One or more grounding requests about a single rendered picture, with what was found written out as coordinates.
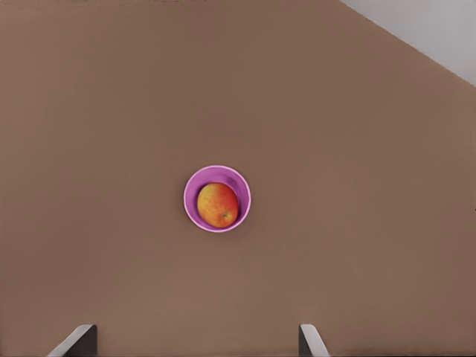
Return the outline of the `red yellow apple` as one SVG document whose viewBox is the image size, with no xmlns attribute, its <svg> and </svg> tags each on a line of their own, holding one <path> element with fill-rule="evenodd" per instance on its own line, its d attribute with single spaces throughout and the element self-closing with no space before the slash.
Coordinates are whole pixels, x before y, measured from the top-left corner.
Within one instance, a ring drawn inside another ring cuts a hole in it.
<svg viewBox="0 0 476 357">
<path fill-rule="evenodd" d="M 226 228 L 236 221 L 239 204 L 236 194 L 229 186 L 212 182 L 199 192 L 197 208 L 206 223 L 215 228 Z"/>
</svg>

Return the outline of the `pink round plate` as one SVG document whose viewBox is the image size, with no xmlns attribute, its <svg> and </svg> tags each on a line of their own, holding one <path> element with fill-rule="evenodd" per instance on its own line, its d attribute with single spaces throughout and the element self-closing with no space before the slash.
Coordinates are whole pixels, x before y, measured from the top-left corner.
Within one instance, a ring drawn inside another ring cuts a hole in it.
<svg viewBox="0 0 476 357">
<path fill-rule="evenodd" d="M 210 183 L 225 184 L 237 197 L 238 214 L 234 223 L 225 228 L 213 227 L 199 215 L 197 200 L 203 187 Z M 251 190 L 245 178 L 234 168 L 211 165 L 197 170 L 188 180 L 184 189 L 184 209 L 190 220 L 199 228 L 214 233 L 230 231 L 239 226 L 251 208 Z"/>
</svg>

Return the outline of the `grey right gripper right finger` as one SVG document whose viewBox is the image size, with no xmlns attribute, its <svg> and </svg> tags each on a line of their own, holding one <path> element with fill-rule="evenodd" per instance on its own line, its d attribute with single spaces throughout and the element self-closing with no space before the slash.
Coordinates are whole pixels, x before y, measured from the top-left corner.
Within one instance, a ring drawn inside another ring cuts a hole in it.
<svg viewBox="0 0 476 357">
<path fill-rule="evenodd" d="M 298 331 L 299 357 L 329 357 L 329 352 L 316 327 L 300 324 Z"/>
</svg>

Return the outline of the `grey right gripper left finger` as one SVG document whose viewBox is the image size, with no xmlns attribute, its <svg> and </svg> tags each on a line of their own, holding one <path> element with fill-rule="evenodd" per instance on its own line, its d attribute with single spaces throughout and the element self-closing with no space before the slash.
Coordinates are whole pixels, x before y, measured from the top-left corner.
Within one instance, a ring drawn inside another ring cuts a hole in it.
<svg viewBox="0 0 476 357">
<path fill-rule="evenodd" d="M 46 357 L 97 357 L 97 326 L 79 325 Z"/>
</svg>

